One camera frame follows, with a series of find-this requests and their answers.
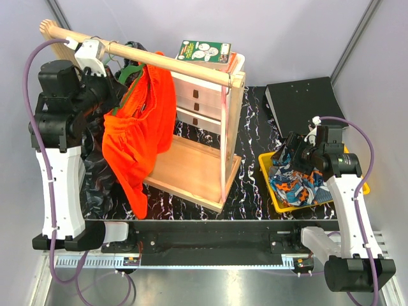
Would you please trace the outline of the patterned blue orange shorts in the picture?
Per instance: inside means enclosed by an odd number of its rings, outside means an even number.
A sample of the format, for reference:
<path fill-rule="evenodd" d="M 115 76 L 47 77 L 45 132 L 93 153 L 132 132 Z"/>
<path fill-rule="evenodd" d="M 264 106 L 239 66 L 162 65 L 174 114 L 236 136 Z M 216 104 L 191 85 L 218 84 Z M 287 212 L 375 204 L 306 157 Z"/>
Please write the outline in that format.
<path fill-rule="evenodd" d="M 316 193 L 319 192 L 321 186 L 323 191 L 328 191 L 326 196 L 332 198 L 326 182 L 323 180 L 323 174 L 318 169 L 314 169 L 311 174 L 303 174 L 294 171 L 290 164 L 273 166 L 273 168 L 272 182 L 275 192 L 279 193 L 289 205 L 310 205 L 316 199 Z"/>

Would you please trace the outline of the dark green hanger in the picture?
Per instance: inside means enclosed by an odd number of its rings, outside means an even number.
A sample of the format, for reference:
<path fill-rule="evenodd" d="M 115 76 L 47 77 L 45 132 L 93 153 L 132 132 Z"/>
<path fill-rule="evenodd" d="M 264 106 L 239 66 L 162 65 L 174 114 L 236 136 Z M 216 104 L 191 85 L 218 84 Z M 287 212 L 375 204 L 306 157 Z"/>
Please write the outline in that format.
<path fill-rule="evenodd" d="M 116 116 L 119 110 L 126 105 L 126 102 L 129 100 L 135 88 L 133 83 L 138 83 L 140 77 L 143 75 L 144 67 L 144 63 L 124 58 L 124 67 L 115 74 L 115 77 L 119 83 L 127 87 L 127 92 L 123 95 L 119 106 L 112 110 L 112 115 Z"/>

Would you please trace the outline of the pink hanger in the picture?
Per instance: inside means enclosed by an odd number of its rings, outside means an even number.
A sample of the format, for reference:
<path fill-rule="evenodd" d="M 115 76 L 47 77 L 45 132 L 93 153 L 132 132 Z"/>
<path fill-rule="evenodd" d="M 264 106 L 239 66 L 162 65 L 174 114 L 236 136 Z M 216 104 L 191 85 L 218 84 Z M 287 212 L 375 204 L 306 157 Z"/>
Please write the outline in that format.
<path fill-rule="evenodd" d="M 226 201 L 226 160 L 227 160 L 227 127 L 228 127 L 228 103 L 227 95 L 231 87 L 231 75 L 228 73 L 227 86 L 221 86 L 221 200 Z"/>

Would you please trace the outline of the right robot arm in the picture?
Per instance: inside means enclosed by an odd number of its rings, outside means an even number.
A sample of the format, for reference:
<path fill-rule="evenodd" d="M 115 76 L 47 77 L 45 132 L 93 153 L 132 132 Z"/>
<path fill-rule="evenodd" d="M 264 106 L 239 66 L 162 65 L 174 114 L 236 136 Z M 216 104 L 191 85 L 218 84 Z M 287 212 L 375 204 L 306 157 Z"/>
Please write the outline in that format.
<path fill-rule="evenodd" d="M 295 252 L 312 251 L 324 265 L 324 277 L 333 292 L 377 293 L 395 274 L 370 225 L 362 191 L 364 175 L 356 154 L 348 153 L 339 126 L 316 127 L 316 138 L 291 132 L 284 152 L 294 170 L 323 174 L 337 213 L 341 241 L 336 244 L 322 228 L 307 226 L 289 237 Z"/>

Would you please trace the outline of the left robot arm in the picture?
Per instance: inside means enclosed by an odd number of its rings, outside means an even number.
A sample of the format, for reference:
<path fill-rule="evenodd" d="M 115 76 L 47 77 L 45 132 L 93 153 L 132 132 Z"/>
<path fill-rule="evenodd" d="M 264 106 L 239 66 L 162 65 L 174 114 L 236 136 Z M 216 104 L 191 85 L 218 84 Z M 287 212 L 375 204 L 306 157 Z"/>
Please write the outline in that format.
<path fill-rule="evenodd" d="M 42 91 L 29 125 L 41 168 L 45 218 L 36 250 L 88 251 L 107 240 L 99 221 L 111 201 L 115 175 L 102 153 L 104 116 L 126 92 L 111 71 L 97 75 L 69 60 L 45 63 Z"/>

